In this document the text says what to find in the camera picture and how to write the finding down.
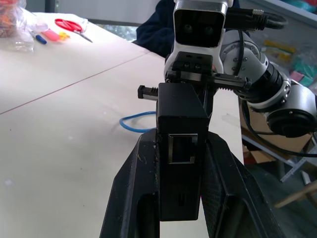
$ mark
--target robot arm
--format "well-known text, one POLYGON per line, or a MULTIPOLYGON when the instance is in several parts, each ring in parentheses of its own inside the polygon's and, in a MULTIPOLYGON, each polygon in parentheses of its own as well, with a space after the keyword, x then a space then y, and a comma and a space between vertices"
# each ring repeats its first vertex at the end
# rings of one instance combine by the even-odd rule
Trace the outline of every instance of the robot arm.
MULTIPOLYGON (((247 92, 236 94, 251 109, 264 113, 269 128, 279 135, 299 137, 314 132, 317 126, 316 97, 308 88, 278 71, 258 46, 243 33, 244 53, 240 77, 251 79, 247 92)), ((233 74, 239 56, 238 31, 225 33, 220 50, 224 73, 233 74)))
POLYGON ((280 29, 285 26, 285 20, 261 10, 228 8, 232 6, 231 0, 175 2, 175 41, 165 62, 166 82, 201 84, 208 92, 204 87, 206 82, 217 81, 219 84, 214 86, 234 89, 254 111, 264 113, 273 132, 298 137, 315 131, 315 95, 279 72, 247 34, 237 30, 225 32, 225 28, 237 27, 280 29), (239 90, 233 87, 234 81, 246 83, 239 90))

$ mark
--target camera lens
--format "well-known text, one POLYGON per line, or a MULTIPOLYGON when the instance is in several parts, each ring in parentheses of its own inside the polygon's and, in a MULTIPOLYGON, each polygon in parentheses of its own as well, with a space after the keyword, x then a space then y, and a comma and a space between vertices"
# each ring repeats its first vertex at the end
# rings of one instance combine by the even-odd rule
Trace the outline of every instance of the camera lens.
POLYGON ((193 27, 189 24, 184 25, 183 29, 184 29, 184 32, 188 34, 193 32, 193 27))
POLYGON ((211 26, 205 27, 205 34, 211 36, 213 34, 213 28, 211 26))

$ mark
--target floor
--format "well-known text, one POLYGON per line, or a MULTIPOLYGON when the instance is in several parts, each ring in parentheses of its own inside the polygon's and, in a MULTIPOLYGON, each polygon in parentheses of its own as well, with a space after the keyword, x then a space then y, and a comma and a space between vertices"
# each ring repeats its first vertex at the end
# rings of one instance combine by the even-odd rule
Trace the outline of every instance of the floor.
POLYGON ((287 238, 316 238, 317 209, 306 199, 293 202, 280 209, 274 203, 304 186, 300 172, 293 175, 285 183, 278 179, 277 165, 274 162, 261 165, 248 165, 247 168, 256 178, 272 211, 287 238))

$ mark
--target yellow object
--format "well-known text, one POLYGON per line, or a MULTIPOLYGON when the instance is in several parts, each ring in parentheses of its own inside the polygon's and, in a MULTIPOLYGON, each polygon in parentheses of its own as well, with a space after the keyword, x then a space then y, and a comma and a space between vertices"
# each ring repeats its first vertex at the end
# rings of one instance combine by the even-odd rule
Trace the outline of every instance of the yellow object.
POLYGON ((265 40, 264 46, 266 55, 272 56, 283 63, 290 63, 293 54, 296 52, 294 47, 271 40, 265 40))
POLYGON ((274 48, 278 48, 280 50, 286 51, 288 53, 295 53, 296 52, 296 48, 295 47, 291 47, 291 46, 287 46, 278 42, 274 42, 274 41, 270 41, 270 40, 265 40, 264 41, 264 45, 266 47, 274 47, 274 48))
POLYGON ((70 38, 70 36, 67 35, 67 33, 65 33, 65 32, 60 32, 58 35, 59 35, 59 37, 60 37, 60 39, 61 39, 62 41, 65 41, 65 40, 67 40, 68 38, 70 38))

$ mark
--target metal frame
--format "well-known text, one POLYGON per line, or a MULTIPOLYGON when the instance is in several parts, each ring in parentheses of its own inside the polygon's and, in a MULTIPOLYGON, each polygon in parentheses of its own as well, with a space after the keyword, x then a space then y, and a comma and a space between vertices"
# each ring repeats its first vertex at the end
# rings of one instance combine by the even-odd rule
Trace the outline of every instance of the metal frame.
MULTIPOLYGON (((316 136, 313 136, 313 142, 315 144, 315 146, 313 147, 312 150, 310 150, 309 154, 313 154, 317 151, 317 146, 316 146, 316 136)), ((283 177, 280 179, 281 182, 285 182, 288 178, 290 178, 297 170, 299 170, 302 165, 307 162, 307 160, 309 160, 309 158, 307 157, 299 157, 301 158, 297 163, 291 161, 291 160, 285 160, 282 156, 274 153, 273 151, 271 151, 270 149, 267 149, 265 146, 257 143, 256 141, 254 141, 253 139, 247 137, 246 135, 242 135, 242 139, 249 142, 250 144, 258 147, 259 149, 267 152, 269 155, 273 156, 274 158, 278 159, 279 161, 289 165, 292 167, 292 169, 290 171, 288 171, 285 175, 283 175, 283 177)))

